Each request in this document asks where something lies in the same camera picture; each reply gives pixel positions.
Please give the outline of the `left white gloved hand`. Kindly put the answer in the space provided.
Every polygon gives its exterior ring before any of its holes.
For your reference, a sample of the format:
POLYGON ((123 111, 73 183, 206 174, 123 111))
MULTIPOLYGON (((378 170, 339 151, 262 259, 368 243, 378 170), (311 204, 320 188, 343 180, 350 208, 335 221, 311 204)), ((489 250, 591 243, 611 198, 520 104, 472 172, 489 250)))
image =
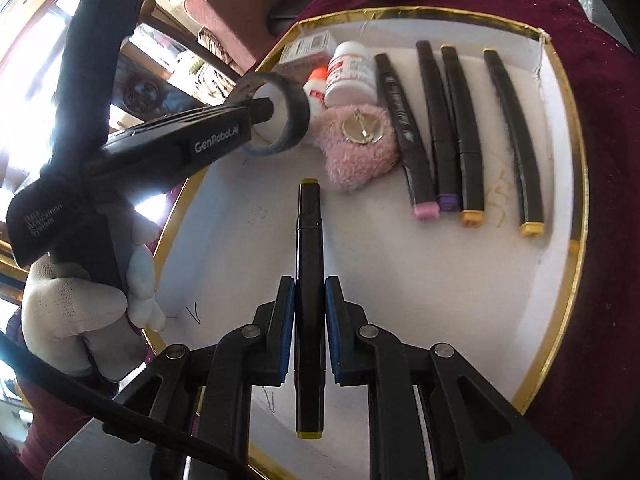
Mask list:
POLYGON ((155 266, 149 244, 160 227, 137 212, 126 269, 128 290, 94 282, 77 263, 48 255, 30 266, 21 305, 27 349, 62 373, 99 373, 119 382, 146 356, 142 328, 160 332, 166 315, 155 300, 155 266))

